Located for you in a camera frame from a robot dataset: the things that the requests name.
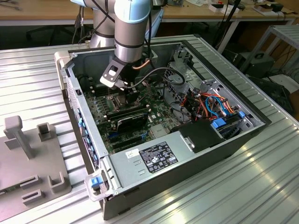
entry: gray plastic stand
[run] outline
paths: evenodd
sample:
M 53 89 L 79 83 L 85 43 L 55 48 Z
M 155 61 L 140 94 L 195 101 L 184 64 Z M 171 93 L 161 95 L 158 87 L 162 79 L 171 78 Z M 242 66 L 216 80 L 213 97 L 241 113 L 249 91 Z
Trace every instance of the gray plastic stand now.
M 71 191 L 55 127 L 23 132 L 19 116 L 5 119 L 0 138 L 0 222 Z

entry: power supply label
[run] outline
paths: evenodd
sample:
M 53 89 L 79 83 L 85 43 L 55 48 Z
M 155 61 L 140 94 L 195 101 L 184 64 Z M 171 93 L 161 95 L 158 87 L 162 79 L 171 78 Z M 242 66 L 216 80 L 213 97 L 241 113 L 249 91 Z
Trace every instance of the power supply label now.
M 139 151 L 139 154 L 152 174 L 178 162 L 166 141 Z

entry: motherboard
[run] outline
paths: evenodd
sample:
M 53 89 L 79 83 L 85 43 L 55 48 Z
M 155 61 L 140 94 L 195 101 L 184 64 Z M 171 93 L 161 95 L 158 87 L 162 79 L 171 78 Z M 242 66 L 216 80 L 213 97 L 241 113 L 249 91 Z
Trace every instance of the motherboard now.
M 132 103 L 120 103 L 119 93 L 96 96 L 85 93 L 107 151 L 114 154 L 141 143 L 167 135 L 180 122 L 162 97 L 162 88 L 153 85 L 138 88 L 139 97 Z

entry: aluminum extrusion table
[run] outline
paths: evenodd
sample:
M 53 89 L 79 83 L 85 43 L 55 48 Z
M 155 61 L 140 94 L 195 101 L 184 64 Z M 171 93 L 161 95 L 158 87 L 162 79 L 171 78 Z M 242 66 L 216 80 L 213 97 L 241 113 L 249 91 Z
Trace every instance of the aluminum extrusion table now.
M 186 39 L 252 101 L 272 124 L 230 158 L 132 208 L 103 221 L 89 200 L 86 169 L 56 75 L 53 54 L 86 45 L 0 51 L 0 134 L 3 118 L 19 114 L 24 129 L 54 124 L 72 191 L 28 210 L 7 223 L 299 223 L 299 123 L 258 89 L 203 39 Z M 200 63 L 195 68 L 209 78 Z

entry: blue cable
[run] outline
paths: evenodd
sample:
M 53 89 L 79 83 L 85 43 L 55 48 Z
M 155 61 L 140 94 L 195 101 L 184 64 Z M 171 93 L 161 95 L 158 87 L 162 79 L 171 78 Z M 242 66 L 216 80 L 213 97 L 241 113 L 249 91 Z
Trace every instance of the blue cable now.
M 230 112 L 223 106 L 222 102 L 221 102 L 217 97 L 214 97 L 214 96 L 210 96 L 210 97 L 211 97 L 211 98 L 214 98 L 214 99 L 216 99 L 216 100 L 218 101 L 218 103 L 220 104 L 222 110 L 223 110 L 226 114 L 230 114 Z M 213 111 L 211 111 L 210 107 L 208 106 L 208 99 L 209 99 L 210 97 L 206 98 L 206 108 L 207 108 L 207 110 L 208 110 L 209 112 L 211 112 L 212 114 L 216 115 L 216 116 L 219 118 L 218 114 L 216 114 L 216 113 L 214 113 Z
M 213 112 L 213 111 L 210 109 L 210 107 L 209 107 L 209 105 L 208 105 L 208 99 L 209 99 L 209 97 L 206 99 L 206 108 L 207 108 L 207 110 L 208 110 L 210 113 L 212 113 L 212 114 L 214 114 L 215 116 L 217 116 L 217 118 L 219 118 L 218 114 L 216 114 L 215 112 Z

